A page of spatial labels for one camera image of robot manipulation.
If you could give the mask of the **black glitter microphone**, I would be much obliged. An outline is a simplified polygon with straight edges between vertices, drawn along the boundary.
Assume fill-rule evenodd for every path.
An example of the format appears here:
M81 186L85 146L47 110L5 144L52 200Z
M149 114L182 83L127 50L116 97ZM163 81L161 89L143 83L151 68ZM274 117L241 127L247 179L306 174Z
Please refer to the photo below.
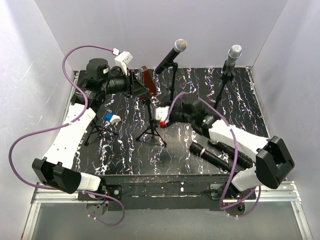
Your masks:
M228 154L228 156L230 158L234 158L235 157L235 149L221 141L215 141L215 140L208 140L207 143L211 146L214 147L226 154ZM237 154L237 164L240 165L243 169L249 169L251 167L254 166L253 164L253 160L248 157L246 154L238 151Z

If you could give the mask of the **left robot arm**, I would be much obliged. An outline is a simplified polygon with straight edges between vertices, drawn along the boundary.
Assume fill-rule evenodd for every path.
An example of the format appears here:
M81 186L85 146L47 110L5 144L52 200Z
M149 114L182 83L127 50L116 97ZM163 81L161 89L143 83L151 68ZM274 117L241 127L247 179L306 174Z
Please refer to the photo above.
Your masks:
M96 114L105 102L107 95L124 93L128 98L153 96L156 86L146 66L139 70L136 77L133 70L119 66L110 68L103 58L91 59L86 70L79 75L76 90L71 98L66 120L84 114L71 126L62 128L49 150L42 159L36 158L32 169L45 186L72 194L75 191L89 191L95 200L106 196L106 187L96 175L73 171L73 159L80 141L92 126L92 132L104 131L97 125Z

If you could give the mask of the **black microphone iridescent head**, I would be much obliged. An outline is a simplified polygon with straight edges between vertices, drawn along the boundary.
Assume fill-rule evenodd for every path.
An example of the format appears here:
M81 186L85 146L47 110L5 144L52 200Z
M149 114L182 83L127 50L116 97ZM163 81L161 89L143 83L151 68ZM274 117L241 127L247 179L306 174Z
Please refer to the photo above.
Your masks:
M187 42L184 39L178 39L174 43L172 50L164 57L160 64L155 68L155 73L160 75L165 69L174 63L175 58L187 49Z

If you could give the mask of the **silver glitter microphone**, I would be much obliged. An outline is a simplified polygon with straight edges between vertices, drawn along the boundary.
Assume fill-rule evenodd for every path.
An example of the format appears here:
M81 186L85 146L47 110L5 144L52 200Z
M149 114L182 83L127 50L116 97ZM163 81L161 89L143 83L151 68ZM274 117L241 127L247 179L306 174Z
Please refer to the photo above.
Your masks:
M228 50L228 57L227 60L224 62L222 67L222 73L227 75L228 73L233 73L236 60L242 55L242 47L239 44L234 44Z

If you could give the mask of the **small black tripod stand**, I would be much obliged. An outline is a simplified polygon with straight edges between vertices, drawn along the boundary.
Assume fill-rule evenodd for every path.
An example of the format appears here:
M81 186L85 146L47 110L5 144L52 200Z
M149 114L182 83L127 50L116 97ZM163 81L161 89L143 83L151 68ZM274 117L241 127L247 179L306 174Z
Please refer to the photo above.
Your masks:
M106 127L104 127L102 125L99 125L98 121L99 121L99 118L96 116L92 120L92 122L90 123L91 130L90 130L86 140L84 141L84 146L87 147L89 145L89 139L90 139L91 135L93 135L93 134L98 134L99 139L101 139L105 135L105 132L111 133L114 136L118 136L118 133L107 129Z

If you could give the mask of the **brown wooden metronome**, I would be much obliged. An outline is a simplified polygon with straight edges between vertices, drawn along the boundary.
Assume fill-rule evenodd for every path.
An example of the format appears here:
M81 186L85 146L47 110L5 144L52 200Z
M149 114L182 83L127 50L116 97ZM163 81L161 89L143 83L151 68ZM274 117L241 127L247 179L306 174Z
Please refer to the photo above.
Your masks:
M139 69L139 78L140 82L149 89L149 97L154 97L157 94L157 88L149 73L148 68L145 65Z

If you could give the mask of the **tall black tripod stand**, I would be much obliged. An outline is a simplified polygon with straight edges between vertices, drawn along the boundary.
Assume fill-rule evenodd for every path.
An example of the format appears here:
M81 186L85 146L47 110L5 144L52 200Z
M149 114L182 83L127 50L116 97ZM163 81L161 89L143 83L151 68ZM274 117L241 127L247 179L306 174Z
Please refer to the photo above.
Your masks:
M137 136L135 138L135 141L136 142L140 142L141 141L141 137L143 135L151 135L152 139L155 139L155 137L159 137L160 140L163 143L162 145L164 147L166 147L167 143L165 142L165 140L161 137L161 135L157 131L158 124L156 123L156 120L153 118L153 115L152 115L150 97L145 95L144 99L142 100L142 103L144 105L146 105L146 107L147 107L147 112L148 112L148 116L149 116L149 120L148 120L149 126L139 136Z

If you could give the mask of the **white and blue block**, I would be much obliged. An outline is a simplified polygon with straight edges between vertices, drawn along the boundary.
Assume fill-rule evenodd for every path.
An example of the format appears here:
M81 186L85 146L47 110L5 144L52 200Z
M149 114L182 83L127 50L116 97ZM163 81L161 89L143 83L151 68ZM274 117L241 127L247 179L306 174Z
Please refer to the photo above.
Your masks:
M104 118L111 125L114 125L115 123L118 123L118 122L121 121L121 117L120 116L118 116L116 114L113 114L113 113L109 113L109 112L105 114Z

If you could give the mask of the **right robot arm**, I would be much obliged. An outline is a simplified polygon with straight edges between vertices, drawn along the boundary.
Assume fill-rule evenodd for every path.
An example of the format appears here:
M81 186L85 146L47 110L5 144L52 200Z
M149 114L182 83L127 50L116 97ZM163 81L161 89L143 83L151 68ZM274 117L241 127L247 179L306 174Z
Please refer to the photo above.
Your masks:
M285 142L278 136L268 139L237 128L210 105L207 107L213 113L208 112L205 104L201 98L186 102L176 97L164 122L190 123L195 132L214 141L224 152L234 144L229 154L233 166L223 196L237 199L246 190L260 186L277 189L295 167Z

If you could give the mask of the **right round base stand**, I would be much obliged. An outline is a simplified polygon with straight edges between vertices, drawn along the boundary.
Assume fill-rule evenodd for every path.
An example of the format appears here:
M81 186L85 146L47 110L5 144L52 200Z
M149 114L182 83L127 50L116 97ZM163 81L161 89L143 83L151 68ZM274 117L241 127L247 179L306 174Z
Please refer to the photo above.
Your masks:
M234 79L234 77L235 77L235 75L232 72L228 72L227 74L224 74L224 73L222 74L222 76L220 78L222 80L222 86L220 88L220 91L219 91L216 99L215 99L215 103L214 103L214 106L213 106L213 108L215 110L217 109L217 107L218 107L218 105L219 105L219 103L220 103L220 101L222 99L223 91L224 91L224 88L225 88L226 84L228 82L231 82Z

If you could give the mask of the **matte black microphone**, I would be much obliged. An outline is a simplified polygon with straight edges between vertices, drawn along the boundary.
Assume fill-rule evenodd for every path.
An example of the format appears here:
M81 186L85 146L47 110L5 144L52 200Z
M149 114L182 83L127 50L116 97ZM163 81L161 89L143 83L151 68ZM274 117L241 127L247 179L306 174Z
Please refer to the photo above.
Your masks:
M231 172L232 167L213 153L206 150L202 145L192 142L189 146L189 151L202 158L203 160L207 161L208 163L216 166L217 168L221 168L223 171Z

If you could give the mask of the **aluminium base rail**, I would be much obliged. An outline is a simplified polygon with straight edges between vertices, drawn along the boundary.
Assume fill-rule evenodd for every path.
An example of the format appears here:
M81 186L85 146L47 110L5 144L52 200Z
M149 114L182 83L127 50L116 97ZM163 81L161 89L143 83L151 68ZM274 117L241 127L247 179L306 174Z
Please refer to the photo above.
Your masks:
M45 154L64 167L96 173L109 183L122 183L126 214L116 226L104 224L121 216L117 203L99 207L82 193L37 189L24 230L25 240L310 240L301 197L293 181L265 186L244 201L245 216L221 211L207 190L227 175L192 155L192 141L205 144L187 124L166 133L168 145L135 137L147 125L147 111L136 98L110 95L100 113L115 111L122 122L118 136L80 139L68 148L54 143Z

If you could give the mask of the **round base microphone stand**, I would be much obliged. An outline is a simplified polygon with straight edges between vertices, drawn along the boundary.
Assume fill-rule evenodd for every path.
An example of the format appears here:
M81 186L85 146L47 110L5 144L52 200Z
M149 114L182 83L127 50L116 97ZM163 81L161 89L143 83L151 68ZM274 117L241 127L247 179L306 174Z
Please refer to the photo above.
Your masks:
M168 66L172 67L173 74L172 74L171 86L168 88L168 90L170 91L170 95L167 95L162 99L163 107L169 106L174 100L175 81L176 81L176 73L178 70L178 63L172 62Z

